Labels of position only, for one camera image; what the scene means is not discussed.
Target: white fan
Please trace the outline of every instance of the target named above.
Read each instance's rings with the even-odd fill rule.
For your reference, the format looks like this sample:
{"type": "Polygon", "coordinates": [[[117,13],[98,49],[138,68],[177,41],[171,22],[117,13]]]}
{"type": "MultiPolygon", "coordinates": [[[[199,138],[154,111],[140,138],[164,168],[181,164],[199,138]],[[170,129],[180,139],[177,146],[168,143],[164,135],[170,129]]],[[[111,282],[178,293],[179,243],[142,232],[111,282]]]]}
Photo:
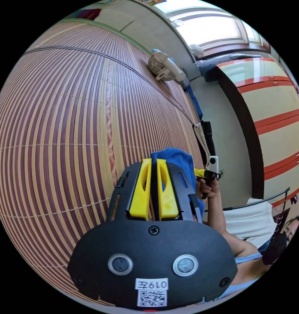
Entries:
{"type": "Polygon", "coordinates": [[[204,54],[203,48],[199,45],[190,45],[189,48],[195,57],[202,56],[204,54]]]}
{"type": "Polygon", "coordinates": [[[175,79],[180,82],[186,77],[175,61],[158,49],[152,50],[152,55],[148,60],[148,67],[156,75],[157,81],[172,81],[175,79]]]}

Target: screw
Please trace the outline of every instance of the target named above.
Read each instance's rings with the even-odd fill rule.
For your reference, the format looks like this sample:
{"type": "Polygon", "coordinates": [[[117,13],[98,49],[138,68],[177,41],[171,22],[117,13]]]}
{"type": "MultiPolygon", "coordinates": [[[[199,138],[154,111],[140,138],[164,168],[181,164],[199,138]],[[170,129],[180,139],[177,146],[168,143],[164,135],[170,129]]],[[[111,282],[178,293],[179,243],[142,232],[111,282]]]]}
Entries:
{"type": "Polygon", "coordinates": [[[223,288],[223,287],[226,287],[229,283],[230,283],[230,278],[226,277],[220,282],[219,286],[223,288]]]}
{"type": "Polygon", "coordinates": [[[149,227],[148,232],[152,236],[157,235],[159,233],[159,228],[156,226],[151,226],[149,227]]]}
{"type": "Polygon", "coordinates": [[[78,284],[78,285],[82,285],[84,283],[84,280],[80,277],[76,277],[74,279],[75,283],[78,284]]]}

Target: person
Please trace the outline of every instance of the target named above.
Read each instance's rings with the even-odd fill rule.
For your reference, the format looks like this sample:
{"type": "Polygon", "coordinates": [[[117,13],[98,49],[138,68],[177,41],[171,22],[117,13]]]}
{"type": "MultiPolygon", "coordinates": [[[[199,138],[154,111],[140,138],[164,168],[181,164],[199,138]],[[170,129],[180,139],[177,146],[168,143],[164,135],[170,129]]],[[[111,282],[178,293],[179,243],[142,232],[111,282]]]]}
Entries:
{"type": "MultiPolygon", "coordinates": [[[[287,236],[287,245],[291,241],[292,237],[296,233],[297,228],[299,227],[299,215],[287,221],[284,226],[283,232],[287,236]]],[[[269,246],[270,240],[264,243],[261,247],[258,248],[258,251],[262,254],[267,247],[269,246]]]]}
{"type": "Polygon", "coordinates": [[[297,229],[299,227],[299,216],[290,219],[284,227],[283,233],[287,236],[287,243],[291,241],[292,237],[296,233],[297,229]]]}
{"type": "Polygon", "coordinates": [[[287,247],[287,238],[291,239],[293,225],[286,229],[287,233],[275,237],[264,253],[261,254],[252,243],[240,240],[227,232],[218,181],[215,179],[209,185],[206,185],[202,178],[197,178],[197,181],[200,182],[200,192],[207,193],[208,221],[206,224],[226,239],[234,253],[237,264],[237,274],[227,290],[215,299],[219,300],[246,289],[271,267],[287,247]]]}

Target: hand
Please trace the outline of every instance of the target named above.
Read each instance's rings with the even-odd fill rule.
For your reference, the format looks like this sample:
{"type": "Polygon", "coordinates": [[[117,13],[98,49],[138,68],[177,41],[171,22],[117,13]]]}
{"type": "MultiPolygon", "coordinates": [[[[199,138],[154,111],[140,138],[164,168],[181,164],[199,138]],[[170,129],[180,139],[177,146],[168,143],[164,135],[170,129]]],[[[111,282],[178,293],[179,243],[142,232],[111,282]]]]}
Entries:
{"type": "Polygon", "coordinates": [[[203,194],[207,194],[207,198],[212,199],[215,196],[219,195],[219,184],[217,179],[211,181],[210,185],[206,185],[206,182],[203,178],[197,178],[198,182],[200,182],[199,191],[203,194]]]}

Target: wall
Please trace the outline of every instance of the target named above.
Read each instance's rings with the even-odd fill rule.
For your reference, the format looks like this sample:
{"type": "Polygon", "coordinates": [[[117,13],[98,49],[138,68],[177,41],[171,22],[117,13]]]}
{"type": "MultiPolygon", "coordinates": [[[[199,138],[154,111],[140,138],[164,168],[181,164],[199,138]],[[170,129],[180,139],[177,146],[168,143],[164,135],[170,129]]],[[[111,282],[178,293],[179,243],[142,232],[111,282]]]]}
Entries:
{"type": "Polygon", "coordinates": [[[170,21],[152,7],[133,0],[117,0],[110,5],[92,4],[85,9],[102,8],[95,19],[109,25],[151,51],[157,48],[184,67],[188,79],[199,76],[187,44],[170,21]]]}
{"type": "Polygon", "coordinates": [[[219,168],[223,207],[247,203],[252,193],[250,160],[245,138],[234,110],[217,82],[206,83],[203,77],[190,82],[194,96],[210,121],[219,168]]]}

